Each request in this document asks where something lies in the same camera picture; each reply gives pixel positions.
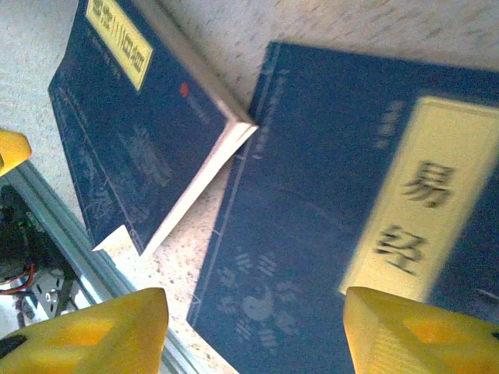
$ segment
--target yellow label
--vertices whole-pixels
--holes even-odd
[[[114,0],[89,0],[86,16],[140,90],[153,48]]]
[[[420,99],[340,292],[363,286],[424,301],[493,170],[498,146],[499,110]]]

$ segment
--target book cover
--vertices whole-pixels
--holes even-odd
[[[81,0],[48,91],[99,247],[154,251],[256,128],[155,0]]]
[[[349,286],[497,321],[498,84],[270,44],[191,326],[243,374],[354,373]]]

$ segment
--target granite surface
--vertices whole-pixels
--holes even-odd
[[[245,106],[271,39],[499,69],[496,0],[162,2]],[[81,218],[46,95],[48,81],[64,51],[75,6],[76,0],[2,1],[0,126],[29,136],[34,146],[33,163]],[[192,331],[185,318],[227,175],[228,165],[150,258],[138,258],[127,245],[108,250],[116,266],[138,288],[165,288],[171,328],[213,372],[233,369]]]

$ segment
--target yellow plastic part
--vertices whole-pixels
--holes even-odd
[[[163,288],[24,327],[26,342],[0,359],[2,374],[157,374],[168,328]]]
[[[28,139],[18,132],[0,130],[0,176],[31,156]]]
[[[499,374],[499,325],[350,287],[343,315],[356,374]]]

